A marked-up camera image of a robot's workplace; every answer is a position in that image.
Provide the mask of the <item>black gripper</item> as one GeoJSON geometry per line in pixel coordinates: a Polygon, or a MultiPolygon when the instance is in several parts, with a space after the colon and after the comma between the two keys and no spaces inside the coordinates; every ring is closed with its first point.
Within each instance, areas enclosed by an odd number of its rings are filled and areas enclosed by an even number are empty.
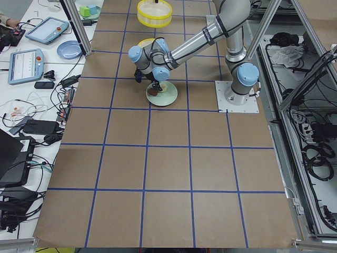
{"type": "Polygon", "coordinates": [[[154,77],[153,73],[148,73],[143,75],[146,79],[151,81],[151,88],[157,91],[161,91],[160,82],[154,77]]]}

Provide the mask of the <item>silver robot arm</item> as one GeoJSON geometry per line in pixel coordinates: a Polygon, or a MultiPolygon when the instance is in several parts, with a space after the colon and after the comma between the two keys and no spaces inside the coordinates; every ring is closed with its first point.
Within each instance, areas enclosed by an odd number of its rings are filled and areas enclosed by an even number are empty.
{"type": "Polygon", "coordinates": [[[128,56],[136,66],[136,82],[146,78],[154,90],[161,91],[160,82],[169,79],[171,70],[222,38],[226,39],[225,62],[229,70],[232,72],[237,65],[245,63],[247,50],[243,41],[243,24],[251,16],[252,2],[214,1],[214,5],[217,15],[212,22],[176,49],[170,51],[162,37],[155,38],[145,47],[132,46],[128,56]]]}

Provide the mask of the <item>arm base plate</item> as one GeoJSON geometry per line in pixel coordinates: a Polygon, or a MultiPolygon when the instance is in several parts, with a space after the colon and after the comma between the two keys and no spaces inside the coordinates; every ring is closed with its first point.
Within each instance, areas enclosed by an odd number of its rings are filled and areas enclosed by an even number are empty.
{"type": "Polygon", "coordinates": [[[257,98],[253,95],[254,88],[249,94],[238,95],[231,89],[232,81],[215,81],[218,111],[220,113],[259,113],[257,98]]]}

